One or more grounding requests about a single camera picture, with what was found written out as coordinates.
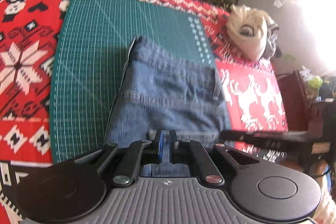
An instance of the green cutting mat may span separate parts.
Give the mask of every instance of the green cutting mat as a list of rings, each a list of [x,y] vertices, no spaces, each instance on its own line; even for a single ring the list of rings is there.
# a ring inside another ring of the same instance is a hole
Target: green cutting mat
[[[127,48],[137,35],[152,39],[177,58],[214,64],[197,16],[137,0],[71,0],[51,83],[55,163],[103,144]]]

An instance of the gray ribbed grip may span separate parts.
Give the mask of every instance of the gray ribbed grip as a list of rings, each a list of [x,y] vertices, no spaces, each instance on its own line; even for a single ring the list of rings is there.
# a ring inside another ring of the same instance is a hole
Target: gray ribbed grip
[[[256,224],[239,212],[224,192],[196,178],[139,178],[114,189],[90,215],[72,224]],[[21,224],[36,224],[26,219]]]

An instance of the snowflake pattern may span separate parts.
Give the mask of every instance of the snowflake pattern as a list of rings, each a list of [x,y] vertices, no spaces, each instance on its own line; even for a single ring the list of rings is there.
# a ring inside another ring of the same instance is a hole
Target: snowflake pattern
[[[37,40],[23,51],[12,43],[7,52],[0,52],[0,57],[5,64],[4,69],[0,71],[0,95],[14,82],[27,95],[31,83],[42,81],[33,68],[34,63],[47,54],[47,51],[38,50],[39,43],[40,41]]]
[[[41,126],[39,130],[36,131],[36,133],[29,139],[29,142],[32,143],[42,155],[44,155],[51,146],[49,132],[44,129],[44,126]]]
[[[27,29],[31,30],[31,29],[35,28],[35,26],[36,26],[36,23],[33,21],[33,22],[31,22],[27,25]]]
[[[40,66],[45,71],[45,73],[49,75],[49,77],[51,77],[53,73],[54,59],[55,57],[52,56]]]
[[[13,150],[14,154],[19,151],[19,149],[27,141],[27,139],[28,138],[25,137],[17,128],[17,125],[14,125],[3,138],[3,140],[6,141],[10,148]]]

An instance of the white cloth bag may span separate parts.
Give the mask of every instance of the white cloth bag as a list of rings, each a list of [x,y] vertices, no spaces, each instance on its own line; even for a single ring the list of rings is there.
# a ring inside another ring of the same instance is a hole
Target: white cloth bag
[[[226,27],[230,38],[244,55],[252,61],[258,61],[265,51],[267,25],[271,24],[274,24],[274,21],[263,10],[252,9],[245,5],[232,5]],[[244,30],[244,26],[247,25],[253,30],[250,36],[242,34],[242,29]]]

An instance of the red blanket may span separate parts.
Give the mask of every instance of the red blanket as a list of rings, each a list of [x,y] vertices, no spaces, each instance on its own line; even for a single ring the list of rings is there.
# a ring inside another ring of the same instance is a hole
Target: red blanket
[[[143,0],[201,18],[222,77],[231,125],[285,130],[282,98],[269,62],[251,62],[230,44],[228,13],[199,0]],[[13,187],[27,166],[51,163],[49,97],[58,35],[69,0],[0,0],[0,220],[21,219]]]

